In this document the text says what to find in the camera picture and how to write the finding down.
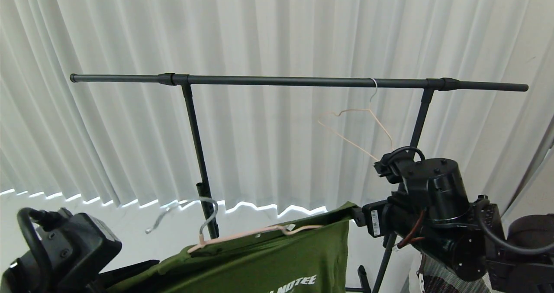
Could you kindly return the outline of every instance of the vertical blind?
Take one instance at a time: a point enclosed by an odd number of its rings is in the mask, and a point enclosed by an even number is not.
[[[196,196],[180,88],[78,74],[452,77],[526,93],[435,94],[420,148],[459,162],[470,199],[505,209],[554,108],[552,0],[0,0],[1,190],[116,204]],[[229,207],[333,208],[388,196],[372,88],[194,85],[212,193]],[[421,90],[371,107],[407,145]]]

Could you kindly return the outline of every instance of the green t-shirt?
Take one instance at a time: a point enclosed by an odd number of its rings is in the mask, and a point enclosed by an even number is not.
[[[110,287],[108,293],[342,293],[346,285],[348,220],[355,205],[281,225],[324,227],[286,236],[280,231],[184,248],[158,265]]]

